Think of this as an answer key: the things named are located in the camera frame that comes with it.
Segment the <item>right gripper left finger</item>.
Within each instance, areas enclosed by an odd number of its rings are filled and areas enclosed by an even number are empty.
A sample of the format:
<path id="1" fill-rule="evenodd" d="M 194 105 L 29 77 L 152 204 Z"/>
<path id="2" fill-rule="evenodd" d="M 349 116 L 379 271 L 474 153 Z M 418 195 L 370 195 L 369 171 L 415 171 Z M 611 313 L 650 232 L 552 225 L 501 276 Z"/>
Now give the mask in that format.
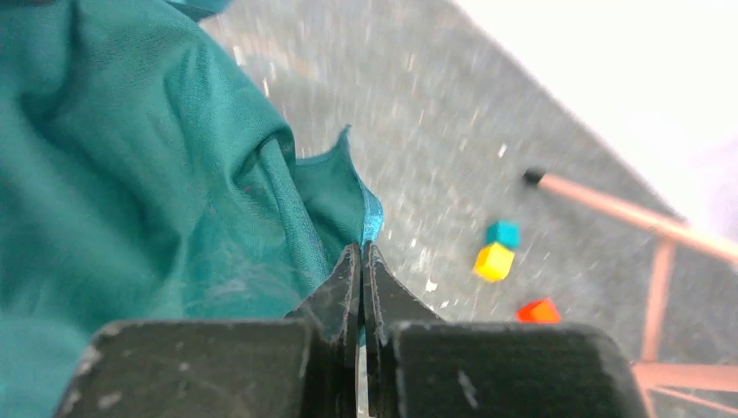
<path id="1" fill-rule="evenodd" d="M 129 320 L 84 350 L 58 417 L 354 417 L 359 246 L 278 320 Z"/>

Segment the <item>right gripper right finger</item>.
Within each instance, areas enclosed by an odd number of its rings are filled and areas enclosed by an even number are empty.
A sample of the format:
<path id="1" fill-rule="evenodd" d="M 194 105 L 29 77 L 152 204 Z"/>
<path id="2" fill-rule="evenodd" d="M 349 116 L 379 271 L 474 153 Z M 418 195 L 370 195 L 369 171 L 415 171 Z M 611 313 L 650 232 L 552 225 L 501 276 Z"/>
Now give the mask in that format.
<path id="1" fill-rule="evenodd" d="M 643 417 L 628 361 L 584 324 L 449 322 L 363 249 L 372 417 Z"/>

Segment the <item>teal cloth napkin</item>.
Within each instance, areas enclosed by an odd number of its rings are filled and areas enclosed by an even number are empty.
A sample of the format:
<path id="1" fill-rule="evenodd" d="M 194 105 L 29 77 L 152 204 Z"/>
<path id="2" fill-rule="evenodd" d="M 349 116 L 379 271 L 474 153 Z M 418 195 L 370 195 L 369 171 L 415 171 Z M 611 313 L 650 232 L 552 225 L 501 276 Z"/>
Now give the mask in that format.
<path id="1" fill-rule="evenodd" d="M 1 414 L 48 417 L 103 325 L 287 314 L 379 200 L 199 26 L 224 1 L 1 4 Z"/>

